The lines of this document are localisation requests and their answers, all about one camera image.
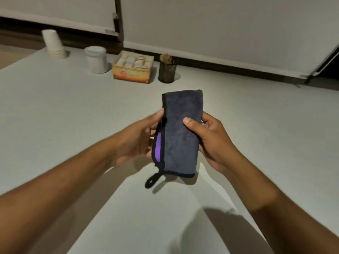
purple fabric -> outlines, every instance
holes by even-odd
[[[158,162],[160,162],[160,151],[161,151],[161,132],[157,135],[157,141],[155,143],[154,156]]]

cardboard box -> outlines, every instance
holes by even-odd
[[[151,66],[150,69],[142,69],[142,68],[124,68],[121,66],[116,65],[117,61],[120,59],[121,55],[128,55],[128,56],[134,56],[136,59],[138,59],[139,56],[145,57],[145,60],[150,61]],[[128,80],[128,81],[134,81],[134,82],[140,82],[140,83],[150,83],[150,73],[151,68],[153,67],[153,56],[148,55],[142,55],[135,52],[128,52],[128,51],[121,51],[119,53],[117,59],[112,65],[112,71],[113,71],[113,77],[115,79],[121,79],[121,80]]]

forearm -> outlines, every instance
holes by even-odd
[[[337,253],[339,239],[238,151],[224,175],[275,253]]]
[[[112,137],[0,196],[0,253],[22,253],[112,165]]]

hand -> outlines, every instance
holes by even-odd
[[[201,138],[199,150],[215,170],[223,173],[232,162],[233,154],[239,152],[233,145],[222,123],[204,112],[202,123],[185,117],[184,125]]]
[[[114,134],[112,138],[116,144],[116,159],[114,166],[120,166],[138,156],[146,155],[151,157],[151,149],[155,129],[159,120],[164,115],[164,109],[134,122],[120,132]]]

dark mesh cup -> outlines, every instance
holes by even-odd
[[[175,69],[177,68],[177,63],[174,64],[165,64],[160,61],[159,69],[159,81],[169,84],[174,82]]]

